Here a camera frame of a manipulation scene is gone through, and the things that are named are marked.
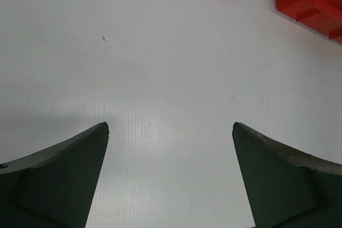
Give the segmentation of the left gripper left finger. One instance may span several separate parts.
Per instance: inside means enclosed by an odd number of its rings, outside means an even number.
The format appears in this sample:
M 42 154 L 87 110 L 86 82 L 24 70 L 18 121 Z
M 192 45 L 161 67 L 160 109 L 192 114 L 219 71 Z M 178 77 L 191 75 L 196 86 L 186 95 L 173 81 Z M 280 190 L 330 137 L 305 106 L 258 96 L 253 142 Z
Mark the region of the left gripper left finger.
M 85 227 L 109 127 L 1 164 L 1 227 Z

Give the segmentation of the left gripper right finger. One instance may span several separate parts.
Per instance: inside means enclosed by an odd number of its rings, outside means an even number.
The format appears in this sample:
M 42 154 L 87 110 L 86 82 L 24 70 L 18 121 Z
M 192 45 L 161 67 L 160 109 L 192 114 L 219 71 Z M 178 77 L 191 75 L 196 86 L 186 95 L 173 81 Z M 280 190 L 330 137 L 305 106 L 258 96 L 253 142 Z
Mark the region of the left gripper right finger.
M 232 138 L 256 227 L 341 227 L 341 164 L 239 122 Z

